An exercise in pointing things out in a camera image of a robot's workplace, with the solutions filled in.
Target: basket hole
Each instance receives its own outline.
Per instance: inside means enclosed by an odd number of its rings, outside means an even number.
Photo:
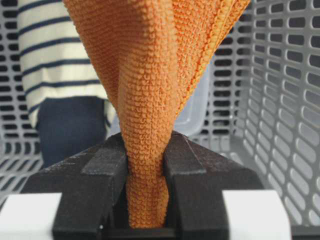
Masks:
[[[27,108],[27,105],[23,104],[23,105],[19,105],[19,109],[21,111],[26,111],[28,108]]]
[[[23,178],[21,178],[19,180],[19,182],[15,185],[13,191],[15,191],[15,192],[18,191],[22,187],[22,185],[25,183],[26,180],[27,180],[27,177],[25,177],[25,176]]]
[[[16,97],[16,99],[18,99],[18,101],[25,102],[26,101],[26,96],[25,95],[19,95],[19,96]]]
[[[21,171],[25,168],[25,166],[29,163],[29,160],[24,160],[24,162],[19,166],[19,168],[17,169],[17,171]]]
[[[20,60],[20,56],[18,54],[10,55],[10,59],[13,62],[18,62]]]
[[[27,114],[22,114],[20,115],[21,120],[28,120],[28,115]]]
[[[256,20],[255,26],[257,28],[264,28],[267,25],[267,22],[265,20]]]
[[[270,73],[267,73],[266,79],[268,82],[270,82],[271,84],[276,85],[276,86],[278,86],[280,83],[280,79]]]
[[[8,40],[18,40],[18,34],[16,32],[11,32],[6,35]]]
[[[314,8],[320,8],[320,1],[319,0],[313,0],[313,7]]]
[[[216,87],[230,87],[231,81],[224,80],[224,81],[214,81],[214,86]]]
[[[241,33],[241,34],[251,33],[252,28],[251,28],[251,26],[240,26],[240,27],[238,28],[238,31],[239,31],[239,33]]]
[[[291,67],[291,66],[286,66],[285,67],[285,73],[292,77],[292,78],[295,78],[295,79],[298,79],[300,80],[301,77],[302,77],[302,73],[301,73],[301,70],[299,69],[296,69],[294,67]]]
[[[268,66],[270,69],[280,72],[281,64],[275,61],[269,61]]]
[[[1,83],[9,82],[9,77],[8,76],[0,76],[0,82]]]
[[[233,43],[233,38],[232,37],[226,37],[222,42],[221,45],[230,45]]]
[[[18,0],[2,0],[1,5],[4,7],[16,7],[18,5]]]
[[[320,48],[320,36],[311,37],[311,46],[314,48]]]
[[[12,101],[12,96],[0,96],[0,102],[10,102]]]
[[[21,75],[15,75],[15,76],[13,77],[13,79],[14,79],[16,82],[21,82],[21,81],[22,81]]]
[[[253,58],[253,61],[256,63],[256,64],[259,64],[259,65],[263,65],[265,64],[265,60],[261,57],[258,57],[258,56],[255,56]]]
[[[237,80],[237,81],[235,82],[235,85],[236,85],[237,87],[241,87],[241,85],[242,85],[241,82],[242,82],[241,80]]]
[[[0,169],[2,169],[8,162],[9,162],[9,159],[5,159],[3,162],[1,162]]]
[[[306,19],[304,17],[291,17],[288,24],[290,28],[304,28]]]
[[[17,133],[6,133],[4,136],[8,139],[16,139],[19,137]]]
[[[12,66],[12,70],[15,72],[20,72],[20,65],[19,64],[15,64]]]
[[[31,153],[31,144],[29,142],[24,143],[24,154]]]
[[[39,160],[36,160],[28,169],[28,172],[32,172],[36,167],[37,165],[39,164]]]
[[[320,88],[320,75],[309,72],[307,75],[307,81],[309,84]]]
[[[15,90],[17,90],[18,92],[23,92],[24,88],[22,87],[22,85],[18,85],[15,87]]]
[[[305,100],[315,106],[317,106],[318,108],[320,108],[320,102],[319,102],[319,99],[320,99],[320,95],[312,92],[312,91],[309,91],[307,90],[305,92]]]
[[[285,81],[283,85],[284,90],[288,91],[289,93],[298,96],[299,94],[299,87],[289,81]]]
[[[283,19],[272,19],[270,21],[270,26],[272,28],[281,28],[284,25]]]
[[[298,62],[298,63],[302,63],[303,58],[304,58],[304,56],[301,52],[290,51],[290,50],[286,53],[286,57],[288,60]]]
[[[3,112],[13,111],[13,110],[14,110],[14,106],[11,106],[11,105],[0,106],[0,111],[3,111]]]
[[[16,179],[15,176],[12,176],[11,178],[9,178],[9,180],[5,183],[5,185],[3,185],[0,191],[6,190],[15,179]]]
[[[25,134],[23,134],[23,136],[25,138],[37,138],[38,134],[36,134],[36,133],[25,133]]]
[[[249,76],[249,71],[246,69],[240,69],[235,72],[235,75],[237,75],[238,77],[247,77]]]
[[[238,66],[249,66],[250,65],[250,60],[249,59],[238,59],[236,61],[236,64]]]
[[[238,55],[250,55],[250,48],[239,48],[236,53]]]
[[[320,56],[318,55],[311,55],[309,57],[309,63],[311,66],[320,68]]]
[[[262,45],[255,45],[254,46],[254,50],[257,51],[257,52],[260,52],[260,53],[264,53],[266,48]]]
[[[239,18],[240,22],[251,22],[252,16],[251,14],[243,14],[241,15],[241,17]]]
[[[9,153],[11,153],[11,151],[12,151],[11,143],[7,142],[7,143],[5,144],[4,153],[5,153],[5,154],[9,154]]]
[[[232,60],[230,59],[221,59],[214,61],[214,65],[217,67],[230,66],[232,64]]]
[[[228,56],[232,54],[232,49],[230,48],[219,48],[217,51],[215,51],[216,56]]]
[[[288,43],[293,45],[303,45],[305,44],[305,38],[302,35],[289,35]]]
[[[318,112],[315,112],[308,107],[303,107],[302,115],[309,123],[320,128],[320,114]]]
[[[213,121],[214,126],[229,126],[230,121],[229,120],[215,120]]]
[[[202,129],[200,134],[201,135],[207,135],[209,133],[209,131],[207,129]]]
[[[34,143],[34,154],[37,155],[39,154],[41,151],[41,148],[40,148],[40,143],[39,142],[35,142]]]
[[[225,101],[214,101],[213,105],[216,107],[229,107],[230,106],[230,101],[225,100]]]
[[[266,34],[261,32],[255,33],[255,39],[256,40],[266,40]]]
[[[0,65],[0,72],[6,72],[6,71],[8,71],[7,66],[5,66],[5,65]]]
[[[17,22],[16,21],[8,21],[4,24],[6,29],[17,29]]]
[[[228,110],[216,110],[213,112],[213,116],[215,117],[228,117],[230,115],[230,111]]]
[[[214,75],[216,77],[229,77],[231,76],[231,71],[230,70],[217,70],[214,72]]]
[[[251,38],[250,37],[239,37],[237,42],[238,42],[238,44],[250,44]]]
[[[289,4],[289,9],[290,11],[304,10],[306,6],[306,0],[293,0]]]
[[[278,34],[278,33],[270,34],[270,41],[271,42],[281,43],[282,40],[283,40],[282,34]]]
[[[16,130],[18,127],[15,124],[4,124],[3,129],[5,130]]]
[[[32,126],[30,124],[22,124],[23,129],[32,129]]]
[[[17,15],[18,15],[18,11],[14,11],[14,10],[3,11],[3,16],[8,19],[10,18],[14,19],[17,17]]]
[[[284,10],[284,4],[278,3],[271,6],[271,13],[280,13]]]
[[[16,120],[16,116],[15,115],[3,115],[2,116],[2,120],[4,120],[4,121],[13,121],[13,120]]]
[[[13,161],[13,163],[11,163],[6,170],[10,171],[11,169],[13,169],[15,167],[15,165],[17,165],[18,162],[19,162],[19,160]]]
[[[267,9],[265,6],[263,7],[258,7],[256,10],[255,10],[255,14],[257,15],[261,15],[261,14],[266,14],[267,12]]]
[[[228,135],[229,130],[227,129],[215,129],[212,131],[213,135]]]
[[[320,28],[320,16],[314,16],[312,18],[312,26],[316,29]]]

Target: gray plastic basket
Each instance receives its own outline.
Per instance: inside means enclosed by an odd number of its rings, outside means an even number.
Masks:
[[[17,1],[0,2],[1,197],[42,161],[21,86]],[[320,0],[253,0],[211,67],[205,120],[190,138],[256,170],[292,224],[319,226]]]

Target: white plastic part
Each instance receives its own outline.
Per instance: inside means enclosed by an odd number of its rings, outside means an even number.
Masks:
[[[62,193],[13,194],[0,211],[0,239],[53,240]]]
[[[275,190],[224,190],[229,240],[291,240],[286,210]]]

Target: person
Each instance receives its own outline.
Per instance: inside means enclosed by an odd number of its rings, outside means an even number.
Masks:
[[[22,85],[43,167],[102,142],[115,110],[62,0],[19,0]]]

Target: white shirt with navy stripes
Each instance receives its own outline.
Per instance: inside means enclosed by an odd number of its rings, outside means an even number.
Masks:
[[[22,84],[33,127],[46,98],[107,99],[62,0],[19,0],[17,20]],[[110,122],[115,115],[109,102],[105,115]]]

